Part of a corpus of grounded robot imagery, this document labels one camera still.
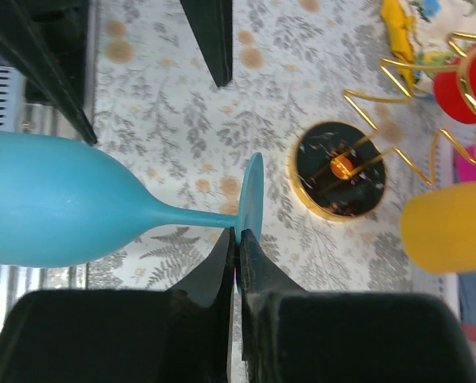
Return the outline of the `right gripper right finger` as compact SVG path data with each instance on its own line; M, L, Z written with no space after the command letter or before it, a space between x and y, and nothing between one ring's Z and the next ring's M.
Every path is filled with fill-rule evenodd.
M252 382L476 382L470 347L439 298L304 290L249 230L238 281Z

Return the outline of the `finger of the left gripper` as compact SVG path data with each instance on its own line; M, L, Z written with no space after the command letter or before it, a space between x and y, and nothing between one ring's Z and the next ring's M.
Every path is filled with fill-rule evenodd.
M82 101L61 71L23 1L0 1L0 55L33 80L87 144L97 143Z
M180 0L191 30L217 87L233 76L233 1Z

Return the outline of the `yellow plastic goblet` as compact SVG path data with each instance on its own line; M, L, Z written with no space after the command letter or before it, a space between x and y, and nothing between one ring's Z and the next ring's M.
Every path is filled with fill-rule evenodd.
M411 199L400 218L404 250L432 274L476 271L476 182Z

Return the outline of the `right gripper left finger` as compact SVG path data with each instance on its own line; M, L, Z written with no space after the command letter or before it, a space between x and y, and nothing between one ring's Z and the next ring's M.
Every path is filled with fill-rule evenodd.
M227 382L234 230L163 291L39 290L0 333L0 382Z

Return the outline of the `gold wine glass rack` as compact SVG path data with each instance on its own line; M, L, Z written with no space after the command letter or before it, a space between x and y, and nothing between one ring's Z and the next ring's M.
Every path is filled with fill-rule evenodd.
M466 58L466 52L476 45L476 35L452 32L447 36L447 42L459 57ZM393 78L401 83L391 69L398 69L403 64L383 58L380 60L381 72L382 64L385 64ZM435 76L437 73L458 68L450 63L408 67L431 72ZM427 184L432 178L422 173L401 148L393 146L379 150L373 139L379 135L380 128L357 104L358 100L362 100L384 105L407 105L413 97L407 103L375 102L378 96L351 89L344 90L342 96L371 128L371 133L366 135L358 128L338 121L317 124L298 140L288 162L289 178L300 201L316 215L336 221L355 219L376 208L383 198L387 179L385 159L391 154L396 154ZM448 140L455 142L454 150L464 161L476 166L476 131L471 147L460 144L450 131L444 128L436 130L433 137L441 132Z

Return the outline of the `red plastic wine glass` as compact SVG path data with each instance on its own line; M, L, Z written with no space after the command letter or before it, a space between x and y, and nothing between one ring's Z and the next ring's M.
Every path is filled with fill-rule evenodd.
M476 45L466 52L466 58L455 58L450 65L458 68L435 76L435 99L454 120L476 124Z

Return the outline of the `blue plastic goblet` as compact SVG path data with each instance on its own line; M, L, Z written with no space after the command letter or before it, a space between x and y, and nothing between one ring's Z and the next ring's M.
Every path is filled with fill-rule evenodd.
M264 165L251 156L235 215L157 199L112 156L79 141L0 131L0 264L70 267L166 225L262 233Z

